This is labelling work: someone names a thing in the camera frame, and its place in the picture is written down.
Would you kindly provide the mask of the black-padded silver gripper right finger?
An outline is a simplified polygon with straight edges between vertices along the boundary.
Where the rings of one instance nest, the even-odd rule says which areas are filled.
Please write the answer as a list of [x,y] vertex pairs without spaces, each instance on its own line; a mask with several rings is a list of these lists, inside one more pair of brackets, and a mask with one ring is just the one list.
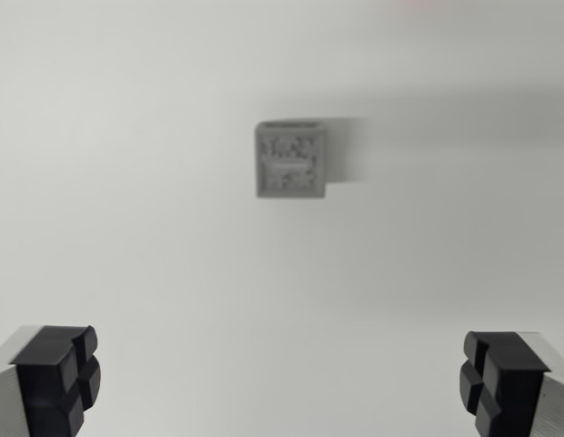
[[564,436],[564,358],[539,333],[470,331],[463,406],[486,437]]

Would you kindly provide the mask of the black-padded silver gripper left finger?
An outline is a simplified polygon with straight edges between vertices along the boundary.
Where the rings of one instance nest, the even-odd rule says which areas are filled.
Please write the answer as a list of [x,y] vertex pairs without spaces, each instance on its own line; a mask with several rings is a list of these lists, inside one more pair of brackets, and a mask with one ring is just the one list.
[[92,326],[22,326],[0,346],[0,436],[78,435],[99,394]]

